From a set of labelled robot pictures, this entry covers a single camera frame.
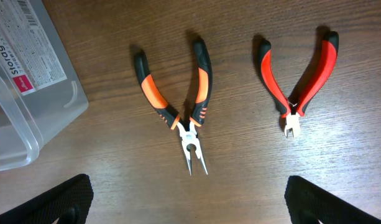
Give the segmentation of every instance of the wooden table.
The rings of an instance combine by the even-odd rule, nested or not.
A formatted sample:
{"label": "wooden table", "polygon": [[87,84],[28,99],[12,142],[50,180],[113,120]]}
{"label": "wooden table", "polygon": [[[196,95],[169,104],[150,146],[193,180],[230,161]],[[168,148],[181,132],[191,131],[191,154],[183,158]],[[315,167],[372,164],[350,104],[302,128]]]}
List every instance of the wooden table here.
{"label": "wooden table", "polygon": [[[0,172],[0,213],[85,173],[94,189],[87,223],[290,223],[283,195],[288,176],[300,175],[381,218],[381,0],[44,4],[90,107],[33,164]],[[261,36],[271,41],[277,82],[294,98],[327,27],[339,33],[335,69],[300,119],[301,135],[286,139],[255,47]],[[146,51],[156,85],[184,116],[198,89],[195,35],[214,82],[198,129],[209,175],[193,154],[190,177],[178,131],[145,99],[130,49]]]}

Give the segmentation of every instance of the orange handle grip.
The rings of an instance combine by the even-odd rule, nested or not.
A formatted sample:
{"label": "orange handle grip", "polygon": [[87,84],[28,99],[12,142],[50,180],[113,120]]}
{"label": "orange handle grip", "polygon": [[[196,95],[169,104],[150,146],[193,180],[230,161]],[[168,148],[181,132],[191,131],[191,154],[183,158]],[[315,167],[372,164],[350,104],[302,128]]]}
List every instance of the orange handle grip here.
{"label": "orange handle grip", "polygon": [[288,104],[287,98],[284,96],[276,82],[275,77],[273,76],[270,63],[271,48],[272,46],[269,41],[262,41],[258,49],[258,66],[260,74],[262,75],[262,83],[273,97],[277,110],[280,112],[281,116],[285,118],[291,113],[291,108]]}
{"label": "orange handle grip", "polygon": [[311,99],[323,87],[327,79],[334,70],[337,60],[339,47],[339,35],[335,31],[330,31],[323,37],[323,47],[321,49],[321,58],[317,67],[316,73],[306,86],[305,90],[300,96],[296,112],[300,116],[305,115],[306,107],[309,105]]}
{"label": "orange handle grip", "polygon": [[180,122],[180,115],[178,111],[164,99],[155,86],[144,52],[135,55],[134,65],[136,77],[147,100],[168,124],[168,127],[175,129],[178,122]]}
{"label": "orange handle grip", "polygon": [[213,86],[213,70],[207,46],[202,39],[193,42],[193,50],[196,54],[198,63],[199,86],[196,104],[190,116],[190,121],[195,125],[201,126],[204,124],[205,115],[207,113],[208,102],[211,97]]}

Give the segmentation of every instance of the plastic container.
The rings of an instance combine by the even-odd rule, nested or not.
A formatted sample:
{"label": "plastic container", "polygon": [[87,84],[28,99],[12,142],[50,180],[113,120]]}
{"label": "plastic container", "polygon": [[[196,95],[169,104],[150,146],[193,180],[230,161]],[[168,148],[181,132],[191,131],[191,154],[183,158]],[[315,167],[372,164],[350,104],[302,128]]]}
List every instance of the plastic container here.
{"label": "plastic container", "polygon": [[[23,94],[22,87],[4,66],[0,56],[0,170],[30,164],[49,140],[88,107],[78,77],[41,0],[17,2],[23,12],[26,12],[25,7],[30,7],[26,4],[31,4],[32,16],[37,15],[35,21],[44,28],[66,79],[47,87],[35,87],[36,91]],[[23,62],[25,58],[19,54],[18,58]]]}

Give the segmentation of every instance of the red and black pliers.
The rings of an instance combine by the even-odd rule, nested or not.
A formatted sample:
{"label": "red and black pliers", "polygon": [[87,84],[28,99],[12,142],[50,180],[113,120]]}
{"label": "red and black pliers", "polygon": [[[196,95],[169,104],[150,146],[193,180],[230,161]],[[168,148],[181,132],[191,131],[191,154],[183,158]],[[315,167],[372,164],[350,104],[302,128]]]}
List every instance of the red and black pliers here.
{"label": "red and black pliers", "polygon": [[[337,32],[329,31],[324,35],[321,58],[316,73],[307,84],[303,93],[300,95],[298,102],[293,105],[290,104],[284,96],[273,76],[270,65],[270,42],[267,40],[262,41],[258,50],[258,66],[264,85],[273,97],[282,118],[285,118],[286,124],[284,128],[284,135],[286,137],[288,136],[288,131],[291,129],[294,137],[297,137],[300,134],[301,128],[299,117],[305,115],[306,107],[312,97],[314,97],[320,88],[326,83],[331,72],[334,70],[338,55],[338,45],[339,36]],[[294,111],[296,111],[295,114],[291,113],[292,107],[294,107]]]}
{"label": "red and black pliers", "polygon": [[195,126],[201,127],[201,125],[204,124],[213,85],[211,61],[204,41],[201,39],[194,41],[193,50],[195,51],[198,62],[200,85],[198,88],[196,104],[190,116],[190,124],[187,130],[184,128],[183,121],[180,118],[178,111],[164,99],[155,86],[147,64],[146,54],[141,52],[134,57],[136,76],[144,95],[171,130],[174,130],[175,127],[178,127],[179,129],[179,135],[182,138],[182,148],[185,153],[190,175],[191,156],[190,150],[188,149],[190,144],[196,147],[196,156],[201,161],[206,174],[208,174]]}

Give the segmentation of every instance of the needle-nose pliers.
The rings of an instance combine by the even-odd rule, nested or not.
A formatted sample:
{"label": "needle-nose pliers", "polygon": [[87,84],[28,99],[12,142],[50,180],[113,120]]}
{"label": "needle-nose pliers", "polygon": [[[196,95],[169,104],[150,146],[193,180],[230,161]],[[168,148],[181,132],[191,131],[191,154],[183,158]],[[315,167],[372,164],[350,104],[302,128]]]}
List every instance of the needle-nose pliers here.
{"label": "needle-nose pliers", "polygon": [[[270,42],[263,40],[258,50],[258,66],[262,75],[262,81],[269,93],[273,97],[276,106],[282,116],[286,119],[284,128],[284,135],[288,136],[288,131],[292,129],[294,137],[300,134],[299,117],[305,115],[306,107],[311,101],[312,97],[320,90],[326,83],[334,66],[338,55],[339,36],[335,31],[325,33],[323,37],[323,44],[321,49],[321,58],[317,70],[310,82],[300,95],[297,104],[290,104],[284,96],[280,87],[278,86],[270,65]],[[291,113],[291,108],[294,107],[296,113]]]}
{"label": "needle-nose pliers", "polygon": [[201,161],[206,174],[208,174],[195,126],[201,127],[201,125],[204,124],[213,84],[211,61],[204,41],[201,39],[194,41],[193,50],[198,62],[200,84],[196,104],[190,116],[190,124],[187,130],[184,127],[178,111],[164,99],[155,86],[152,75],[150,74],[146,54],[141,52],[134,57],[136,76],[144,95],[171,130],[174,130],[175,127],[179,129],[179,135],[182,138],[182,148],[185,153],[190,175],[191,155],[188,149],[190,144],[195,146],[196,156]]}

